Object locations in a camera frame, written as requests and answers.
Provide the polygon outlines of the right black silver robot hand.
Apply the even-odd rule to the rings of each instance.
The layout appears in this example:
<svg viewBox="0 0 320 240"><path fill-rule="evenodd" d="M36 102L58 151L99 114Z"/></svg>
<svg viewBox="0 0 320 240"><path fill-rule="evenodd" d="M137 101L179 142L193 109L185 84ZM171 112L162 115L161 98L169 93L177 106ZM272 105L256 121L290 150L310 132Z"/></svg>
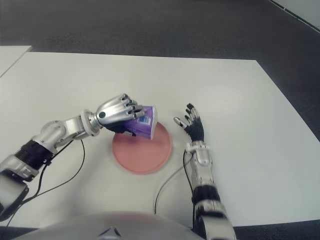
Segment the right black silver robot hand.
<svg viewBox="0 0 320 240"><path fill-rule="evenodd" d="M187 120L187 123L177 116L173 118L174 122L186 132L192 142L204 142L205 132L197 109L191 103L188 103L185 111L187 115L184 117Z"/></svg>

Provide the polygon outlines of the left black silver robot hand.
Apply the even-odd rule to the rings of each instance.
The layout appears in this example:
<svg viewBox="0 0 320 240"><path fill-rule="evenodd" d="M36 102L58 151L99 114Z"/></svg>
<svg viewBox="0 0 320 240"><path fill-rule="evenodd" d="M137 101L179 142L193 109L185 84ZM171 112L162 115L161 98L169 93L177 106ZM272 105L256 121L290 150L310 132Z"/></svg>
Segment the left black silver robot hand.
<svg viewBox="0 0 320 240"><path fill-rule="evenodd" d="M132 100L126 93L115 96L101 104L95 113L98 123L118 134L135 137L136 134L125 127L125 122L145 115L143 106Z"/></svg>

